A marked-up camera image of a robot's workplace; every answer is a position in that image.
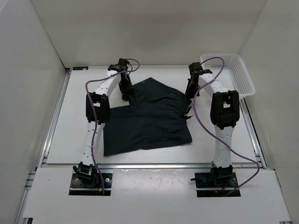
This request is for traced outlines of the dark navy shorts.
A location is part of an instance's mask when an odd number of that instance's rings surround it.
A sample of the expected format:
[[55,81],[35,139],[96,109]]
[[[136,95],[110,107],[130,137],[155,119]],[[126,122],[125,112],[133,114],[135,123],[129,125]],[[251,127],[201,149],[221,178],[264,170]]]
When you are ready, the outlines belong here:
[[103,130],[104,156],[192,142],[185,114],[191,101],[184,93],[151,77],[134,90],[129,105],[111,109]]

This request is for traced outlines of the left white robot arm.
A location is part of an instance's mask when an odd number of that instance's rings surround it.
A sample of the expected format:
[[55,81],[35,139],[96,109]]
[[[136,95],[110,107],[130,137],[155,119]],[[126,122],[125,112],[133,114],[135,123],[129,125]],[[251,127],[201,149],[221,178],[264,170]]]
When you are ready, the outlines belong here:
[[95,155],[105,124],[110,119],[109,97],[117,85],[124,95],[133,90],[129,75],[134,71],[129,60],[121,58],[117,64],[109,65],[104,78],[89,80],[85,84],[88,135],[80,163],[74,166],[73,170],[77,178],[87,187],[104,188],[104,178]]

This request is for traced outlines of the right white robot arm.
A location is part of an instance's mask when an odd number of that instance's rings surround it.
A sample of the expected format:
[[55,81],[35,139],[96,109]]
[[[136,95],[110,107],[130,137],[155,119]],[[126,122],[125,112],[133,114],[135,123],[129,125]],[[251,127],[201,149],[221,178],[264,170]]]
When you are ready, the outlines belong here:
[[240,118],[239,93],[228,90],[215,80],[211,70],[203,69],[198,63],[189,66],[190,78],[185,94],[188,98],[198,96],[199,88],[212,98],[210,118],[215,128],[215,153],[210,171],[210,182],[223,185],[232,176],[231,139],[234,127]]

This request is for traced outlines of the white plastic perforated basket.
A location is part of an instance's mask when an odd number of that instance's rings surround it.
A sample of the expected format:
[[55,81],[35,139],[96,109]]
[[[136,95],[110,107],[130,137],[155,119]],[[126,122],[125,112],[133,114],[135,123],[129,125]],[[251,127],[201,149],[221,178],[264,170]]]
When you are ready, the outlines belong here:
[[211,74],[207,73],[199,77],[200,86],[217,77],[211,85],[205,87],[205,90],[209,91],[209,95],[212,95],[213,90],[236,90],[239,93],[239,99],[255,94],[256,90],[250,75],[238,54],[202,54],[200,62],[203,69],[212,72]]

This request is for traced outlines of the small blue label sticker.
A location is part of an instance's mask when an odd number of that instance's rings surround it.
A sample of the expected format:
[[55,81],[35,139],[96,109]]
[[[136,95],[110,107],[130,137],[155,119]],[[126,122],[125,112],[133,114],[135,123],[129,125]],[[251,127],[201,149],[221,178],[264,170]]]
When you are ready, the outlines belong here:
[[88,66],[75,66],[72,68],[72,70],[88,70]]

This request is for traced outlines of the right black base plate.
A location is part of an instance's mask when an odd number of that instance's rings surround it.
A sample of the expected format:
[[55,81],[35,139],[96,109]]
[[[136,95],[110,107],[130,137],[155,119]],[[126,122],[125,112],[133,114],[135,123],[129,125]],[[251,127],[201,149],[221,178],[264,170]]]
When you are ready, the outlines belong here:
[[239,186],[235,172],[217,183],[212,180],[210,173],[195,173],[191,181],[195,182],[197,197],[223,197]]

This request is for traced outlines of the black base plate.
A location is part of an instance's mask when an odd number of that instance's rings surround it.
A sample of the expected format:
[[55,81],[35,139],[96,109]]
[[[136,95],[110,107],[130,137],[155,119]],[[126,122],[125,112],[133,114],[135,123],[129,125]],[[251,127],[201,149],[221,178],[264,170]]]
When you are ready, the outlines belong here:
[[113,182],[113,173],[102,173],[104,183],[100,175],[94,181],[87,183],[78,178],[76,173],[72,174],[69,195],[71,196],[110,196]]
[[239,186],[235,172],[217,183],[212,180],[210,173],[195,173],[191,181],[195,182],[197,197],[223,197]]

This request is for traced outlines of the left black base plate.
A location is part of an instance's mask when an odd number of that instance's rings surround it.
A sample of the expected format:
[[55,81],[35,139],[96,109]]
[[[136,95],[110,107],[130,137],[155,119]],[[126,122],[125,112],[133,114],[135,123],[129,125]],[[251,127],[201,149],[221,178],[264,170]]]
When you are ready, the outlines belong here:
[[71,196],[110,196],[113,182],[113,173],[102,173],[104,183],[100,175],[94,181],[87,183],[78,178],[76,173],[72,174],[69,195]]

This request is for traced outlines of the aluminium frame rail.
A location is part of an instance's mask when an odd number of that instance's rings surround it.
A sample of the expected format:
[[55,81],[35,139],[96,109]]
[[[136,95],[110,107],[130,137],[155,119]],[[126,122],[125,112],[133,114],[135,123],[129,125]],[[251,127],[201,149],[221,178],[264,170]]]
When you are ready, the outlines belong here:
[[24,209],[27,203],[27,198],[29,196],[29,191],[31,190],[31,186],[33,184],[33,180],[36,174],[36,171],[38,168],[41,168],[43,165],[43,161],[45,158],[47,158],[49,153],[49,148],[51,144],[51,140],[54,134],[54,129],[56,127],[56,123],[58,120],[58,116],[60,113],[61,105],[63,102],[63,98],[66,92],[67,84],[69,82],[69,78],[71,75],[72,68],[65,68],[65,72],[63,75],[63,82],[60,85],[59,89],[59,95],[56,100],[55,107],[51,114],[51,119],[48,125],[46,126],[46,135],[43,138],[42,145],[38,148],[38,155],[37,161],[34,163],[34,167],[30,169],[26,174],[26,182],[23,189],[23,194],[21,198],[20,205],[18,207],[18,212],[14,220],[14,224],[31,224],[33,221],[33,218],[23,218],[22,215],[24,213]]

